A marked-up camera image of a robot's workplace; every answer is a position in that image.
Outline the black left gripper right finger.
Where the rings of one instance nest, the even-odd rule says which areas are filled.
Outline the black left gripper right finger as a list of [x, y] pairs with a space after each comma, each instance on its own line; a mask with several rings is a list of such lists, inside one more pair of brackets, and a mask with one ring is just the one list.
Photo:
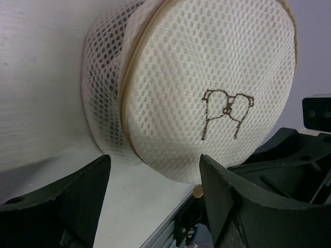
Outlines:
[[200, 173], [215, 247], [230, 224], [244, 247], [330, 247], [330, 204], [315, 205], [263, 189], [207, 155]]

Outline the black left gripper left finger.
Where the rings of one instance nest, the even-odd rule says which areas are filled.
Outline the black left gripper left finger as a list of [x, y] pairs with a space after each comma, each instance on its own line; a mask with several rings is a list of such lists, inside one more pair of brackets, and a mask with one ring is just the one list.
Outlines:
[[111, 171], [103, 155], [1, 205], [1, 247], [93, 247]]

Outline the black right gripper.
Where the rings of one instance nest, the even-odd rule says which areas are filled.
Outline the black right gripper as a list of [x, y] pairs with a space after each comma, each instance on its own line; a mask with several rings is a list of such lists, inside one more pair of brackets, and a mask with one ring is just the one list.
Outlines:
[[281, 128], [242, 165], [229, 170], [286, 198], [330, 204], [330, 134]]

